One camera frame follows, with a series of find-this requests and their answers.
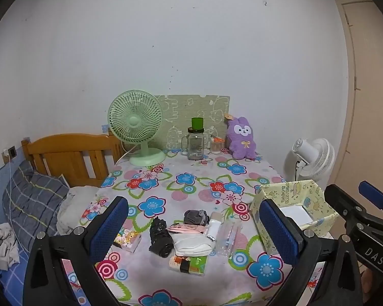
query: metal bolt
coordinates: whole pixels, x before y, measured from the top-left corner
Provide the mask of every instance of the metal bolt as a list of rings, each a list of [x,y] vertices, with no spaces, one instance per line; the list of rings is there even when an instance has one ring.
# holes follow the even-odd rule
[[[79,235],[81,235],[84,231],[85,231],[84,227],[82,227],[82,226],[77,226],[77,227],[74,229],[74,234],[79,236]]]
[[[350,237],[348,235],[342,235],[342,240],[345,242],[345,243],[349,243],[350,242]]]
[[[306,230],[303,232],[303,234],[304,234],[306,237],[308,237],[308,238],[312,238],[313,236],[315,236],[315,233],[314,233],[312,230],[310,230],[310,229],[306,229]]]
[[[40,231],[38,234],[37,234],[37,238],[38,239],[43,239],[45,237],[45,232],[44,231]]]

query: purple plush toy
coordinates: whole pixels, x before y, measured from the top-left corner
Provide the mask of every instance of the purple plush toy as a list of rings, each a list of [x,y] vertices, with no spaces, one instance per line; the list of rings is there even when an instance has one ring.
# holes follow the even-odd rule
[[[228,121],[227,137],[230,139],[230,151],[233,159],[255,159],[254,136],[251,127],[245,117],[234,118]]]

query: table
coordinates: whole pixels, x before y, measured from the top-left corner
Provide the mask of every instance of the table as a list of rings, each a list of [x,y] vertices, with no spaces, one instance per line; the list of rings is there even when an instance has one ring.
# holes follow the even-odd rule
[[[107,286],[121,302],[130,305],[197,306],[237,305],[269,299],[284,281],[291,266],[268,256],[249,213],[255,187],[285,180],[258,155],[254,160],[234,160],[227,150],[190,161],[180,150],[166,151],[166,159],[153,167],[136,167],[127,158],[119,161],[80,219],[87,226],[103,213],[116,196],[129,203],[124,229],[140,232],[134,253],[111,246],[97,265]],[[183,221],[189,209],[221,212],[224,219],[243,223],[237,252],[227,259],[213,251],[202,277],[169,270],[169,258],[150,252],[149,227],[154,217],[168,225]],[[89,305],[72,270],[66,272],[78,301]],[[316,268],[313,282],[320,268]]]

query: black jar lid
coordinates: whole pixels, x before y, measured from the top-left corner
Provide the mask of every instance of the black jar lid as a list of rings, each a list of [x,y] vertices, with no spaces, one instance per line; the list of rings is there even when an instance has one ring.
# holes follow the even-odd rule
[[[188,129],[189,133],[203,133],[204,129],[194,130],[192,127],[189,127]]]

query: cartoon box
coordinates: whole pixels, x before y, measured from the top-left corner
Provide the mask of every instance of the cartoon box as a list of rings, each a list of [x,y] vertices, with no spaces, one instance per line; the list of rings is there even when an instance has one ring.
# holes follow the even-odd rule
[[[299,210],[299,214],[302,215],[301,218],[291,217],[297,222],[301,230],[311,229],[318,237],[326,236],[339,215],[327,204],[324,192],[313,180],[257,186],[254,201],[250,205],[250,211],[257,226],[258,234],[262,238],[269,255],[277,254],[278,251],[259,216],[260,204],[265,199],[274,200],[285,215],[287,215],[287,212],[296,212],[298,216]]]

